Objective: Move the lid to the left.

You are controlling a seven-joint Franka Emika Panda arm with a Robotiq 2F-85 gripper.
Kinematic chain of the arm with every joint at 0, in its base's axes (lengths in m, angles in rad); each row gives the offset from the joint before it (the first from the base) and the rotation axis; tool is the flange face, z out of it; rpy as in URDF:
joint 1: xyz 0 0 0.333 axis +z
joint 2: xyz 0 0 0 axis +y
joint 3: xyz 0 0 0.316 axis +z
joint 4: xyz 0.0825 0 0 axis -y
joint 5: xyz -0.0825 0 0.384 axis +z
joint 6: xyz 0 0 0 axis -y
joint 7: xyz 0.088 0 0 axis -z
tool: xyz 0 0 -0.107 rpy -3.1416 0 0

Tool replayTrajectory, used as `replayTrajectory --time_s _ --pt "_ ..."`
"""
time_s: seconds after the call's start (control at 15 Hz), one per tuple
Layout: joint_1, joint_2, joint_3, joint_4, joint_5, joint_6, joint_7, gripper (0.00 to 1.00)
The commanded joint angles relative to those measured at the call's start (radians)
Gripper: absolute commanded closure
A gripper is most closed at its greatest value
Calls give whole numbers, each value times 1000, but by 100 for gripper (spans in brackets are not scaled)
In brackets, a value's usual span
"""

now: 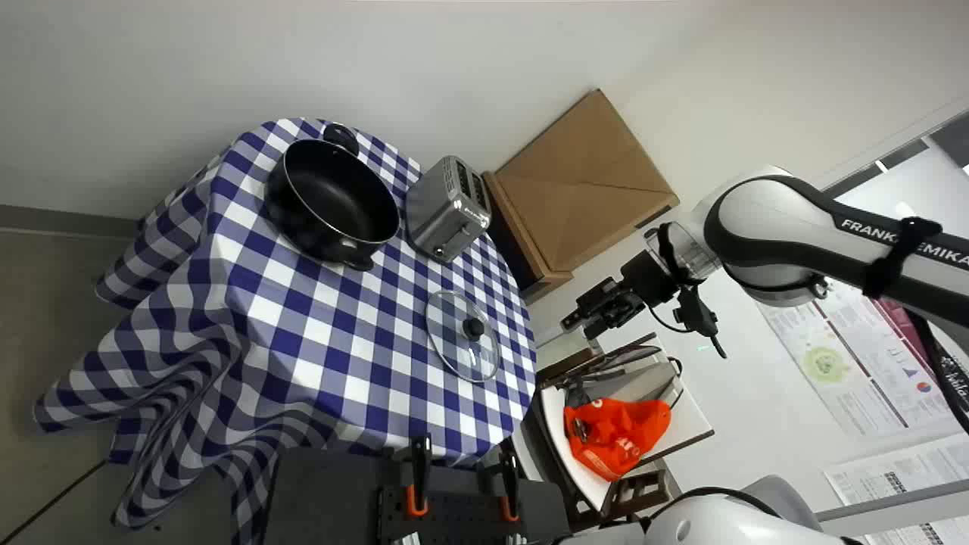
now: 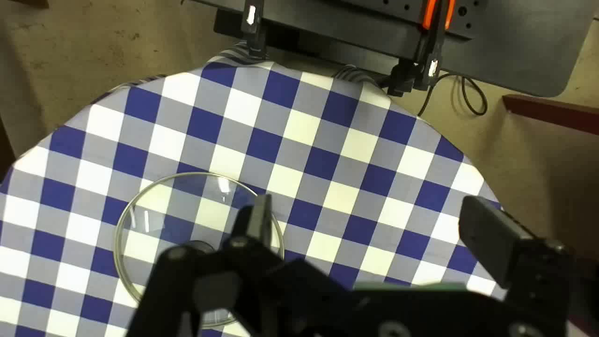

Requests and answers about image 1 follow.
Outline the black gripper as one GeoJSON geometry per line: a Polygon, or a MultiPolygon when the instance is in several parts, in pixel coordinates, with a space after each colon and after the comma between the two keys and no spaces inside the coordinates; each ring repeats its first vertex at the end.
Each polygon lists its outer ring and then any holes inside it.
{"type": "Polygon", "coordinates": [[[624,325],[644,303],[626,280],[604,278],[579,295],[579,309],[584,335],[597,338],[607,331],[624,325]]]}

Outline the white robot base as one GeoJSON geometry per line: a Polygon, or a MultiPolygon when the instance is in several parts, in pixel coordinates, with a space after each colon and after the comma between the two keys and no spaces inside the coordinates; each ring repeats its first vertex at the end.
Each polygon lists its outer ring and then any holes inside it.
{"type": "Polygon", "coordinates": [[[782,476],[748,486],[693,486],[647,519],[579,530],[557,545],[862,545],[828,531],[782,476]]]}

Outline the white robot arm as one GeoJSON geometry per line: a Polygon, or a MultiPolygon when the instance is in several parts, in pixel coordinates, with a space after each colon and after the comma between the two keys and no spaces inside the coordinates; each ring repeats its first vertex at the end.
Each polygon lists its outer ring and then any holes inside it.
{"type": "Polygon", "coordinates": [[[665,331],[718,344],[718,314],[699,285],[723,268],[748,295],[775,304],[822,300],[828,280],[892,300],[938,325],[969,325],[969,242],[929,217],[885,217],[809,180],[761,173],[720,190],[683,221],[644,229],[644,247],[584,291],[564,331],[588,338],[674,300],[665,331]]]}

